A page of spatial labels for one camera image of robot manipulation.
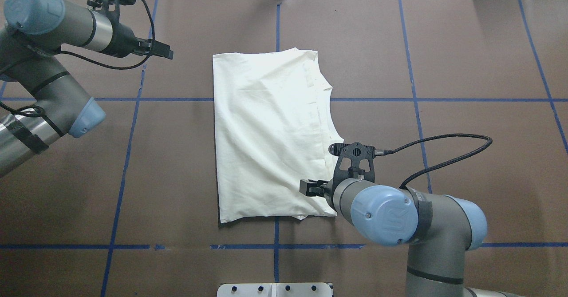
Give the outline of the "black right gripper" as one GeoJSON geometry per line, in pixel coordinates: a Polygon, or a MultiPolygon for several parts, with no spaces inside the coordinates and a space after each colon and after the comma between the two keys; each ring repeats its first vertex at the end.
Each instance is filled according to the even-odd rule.
{"type": "Polygon", "coordinates": [[[332,208],[337,208],[339,201],[334,199],[339,184],[346,179],[363,179],[375,182],[373,160],[377,149],[361,143],[334,143],[329,145],[330,154],[338,157],[332,179],[300,180],[300,193],[306,197],[325,197],[332,208]]]}

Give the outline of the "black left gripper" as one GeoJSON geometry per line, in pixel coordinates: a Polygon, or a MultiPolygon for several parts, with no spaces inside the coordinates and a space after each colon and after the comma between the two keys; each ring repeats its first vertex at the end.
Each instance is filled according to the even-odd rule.
{"type": "Polygon", "coordinates": [[[130,54],[173,59],[173,50],[162,42],[138,38],[132,29],[120,22],[120,7],[134,5],[137,0],[88,0],[93,17],[93,32],[87,49],[116,58],[130,54]]]}

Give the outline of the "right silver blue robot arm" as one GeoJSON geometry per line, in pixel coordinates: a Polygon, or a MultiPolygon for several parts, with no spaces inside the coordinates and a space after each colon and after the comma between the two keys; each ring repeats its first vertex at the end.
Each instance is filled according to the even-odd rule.
{"type": "Polygon", "coordinates": [[[427,194],[375,183],[375,157],[392,154],[361,143],[334,143],[338,157],[331,180],[302,179],[300,193],[323,197],[366,239],[383,246],[408,244],[408,297],[510,297],[466,287],[465,254],[483,244],[488,225],[477,204],[449,195],[427,194]]]}

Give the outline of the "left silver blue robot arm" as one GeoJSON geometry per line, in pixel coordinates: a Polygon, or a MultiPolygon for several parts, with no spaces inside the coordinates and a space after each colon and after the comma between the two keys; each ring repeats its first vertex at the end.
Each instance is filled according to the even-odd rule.
{"type": "Polygon", "coordinates": [[[95,99],[55,58],[64,44],[115,58],[135,54],[172,59],[170,46],[138,38],[119,20],[120,6],[143,0],[5,0],[1,30],[1,80],[18,82],[35,99],[29,106],[1,107],[1,176],[49,149],[65,135],[78,139],[106,117],[95,99]]]}

